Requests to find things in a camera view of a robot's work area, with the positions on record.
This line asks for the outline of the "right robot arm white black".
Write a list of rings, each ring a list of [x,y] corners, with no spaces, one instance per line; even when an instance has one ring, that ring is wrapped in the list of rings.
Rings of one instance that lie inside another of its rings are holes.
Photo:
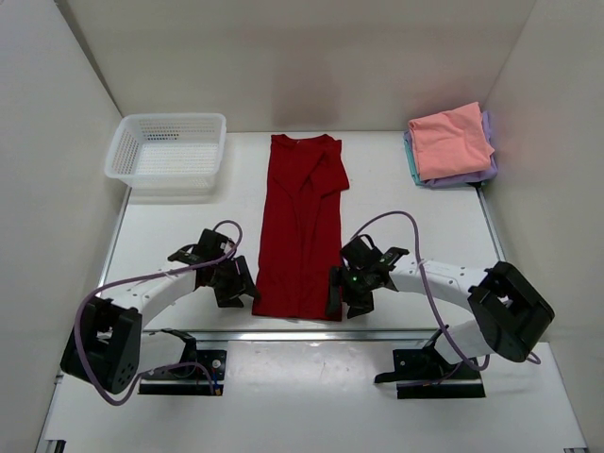
[[[486,269],[421,260],[407,249],[380,251],[362,234],[340,252],[329,272],[326,314],[347,307],[348,318],[374,310],[374,292],[422,294],[438,325],[420,349],[376,384],[437,385],[461,369],[480,373],[478,362],[497,355],[512,362],[533,361],[532,350],[555,317],[552,307],[512,264]]]

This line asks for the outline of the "red t shirt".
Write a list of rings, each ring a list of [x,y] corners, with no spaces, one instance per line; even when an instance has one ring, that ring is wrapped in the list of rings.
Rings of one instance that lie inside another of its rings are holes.
[[[341,141],[272,136],[254,315],[341,321],[342,310],[328,310],[327,302],[329,272],[340,264],[340,203],[348,188]]]

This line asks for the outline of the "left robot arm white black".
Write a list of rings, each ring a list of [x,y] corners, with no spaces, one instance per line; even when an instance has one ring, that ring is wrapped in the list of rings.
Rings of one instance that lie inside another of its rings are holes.
[[[204,229],[196,243],[181,246],[155,274],[130,277],[93,290],[80,303],[61,371],[90,383],[111,406],[124,405],[138,382],[156,375],[204,378],[221,393],[210,366],[197,356],[197,340],[173,327],[147,326],[200,288],[213,291],[221,309],[240,308],[243,297],[259,297],[239,239]]]

